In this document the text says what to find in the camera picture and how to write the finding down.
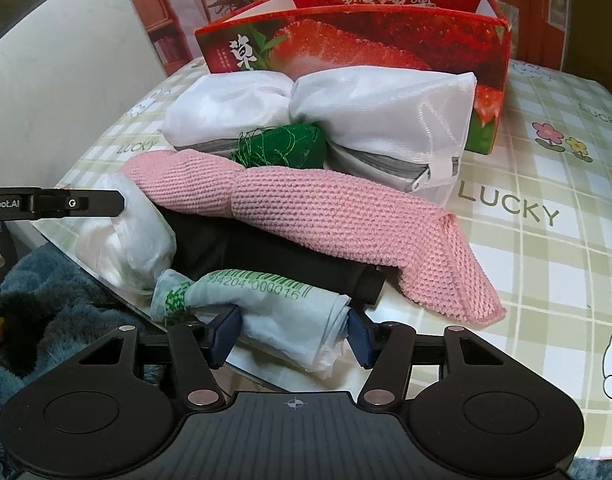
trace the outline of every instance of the green checkered print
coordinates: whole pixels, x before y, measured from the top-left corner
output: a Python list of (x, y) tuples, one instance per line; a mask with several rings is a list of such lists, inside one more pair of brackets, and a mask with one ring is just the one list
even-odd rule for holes
[[(94, 187), (137, 153), (171, 149), (159, 132), (166, 108), (205, 73), (195, 60), (168, 78), (109, 128), (60, 186)], [(612, 398), (604, 389), (605, 354), (612, 364), (612, 96), (596, 82), (512, 61), (495, 148), (465, 153), (449, 208), (508, 310), (476, 332), (577, 401), (586, 421), (579, 456), (612, 457)], [(35, 225), (76, 260), (82, 222)], [(147, 316), (139, 298), (123, 299)], [(388, 283), (369, 315), (429, 334), (451, 323)], [(356, 395), (368, 374), (348, 348), (327, 379), (246, 346), (236, 346), (228, 362), (294, 391)], [(436, 380), (435, 367), (416, 367), (409, 396)]]

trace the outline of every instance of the crosshair logo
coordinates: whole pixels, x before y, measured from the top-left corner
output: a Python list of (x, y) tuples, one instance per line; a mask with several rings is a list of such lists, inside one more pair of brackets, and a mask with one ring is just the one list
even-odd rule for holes
[(284, 404), (287, 404), (293, 410), (296, 410), (297, 408), (302, 407), (304, 404), (307, 404), (307, 402), (304, 402), (303, 400), (299, 400), (297, 397), (295, 397), (294, 399), (291, 399), (288, 402), (285, 402)]

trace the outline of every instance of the silver screw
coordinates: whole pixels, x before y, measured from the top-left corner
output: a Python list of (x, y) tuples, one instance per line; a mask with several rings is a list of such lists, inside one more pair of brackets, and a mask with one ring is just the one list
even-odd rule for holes
[(384, 406), (395, 400), (395, 394), (388, 390), (369, 390), (363, 394), (363, 400), (374, 406)]
[(219, 394), (212, 390), (195, 390), (188, 394), (188, 401), (196, 406), (209, 406), (219, 400)]

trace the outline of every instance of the yellow flower print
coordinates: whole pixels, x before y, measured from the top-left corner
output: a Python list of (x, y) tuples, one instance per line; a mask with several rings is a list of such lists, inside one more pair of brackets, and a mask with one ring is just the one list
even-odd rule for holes
[(580, 155), (583, 155), (583, 156), (588, 155), (588, 149), (581, 140), (577, 140), (575, 137), (568, 137), (566, 139), (566, 143), (567, 145), (570, 146), (570, 149), (573, 150), (574, 152), (579, 153)]

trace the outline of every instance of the green cloth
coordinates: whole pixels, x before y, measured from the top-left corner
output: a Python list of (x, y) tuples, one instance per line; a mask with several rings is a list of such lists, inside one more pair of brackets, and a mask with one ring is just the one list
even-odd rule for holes
[(326, 140), (311, 124), (288, 124), (243, 134), (231, 159), (244, 168), (286, 166), (297, 170), (321, 168), (326, 160)]

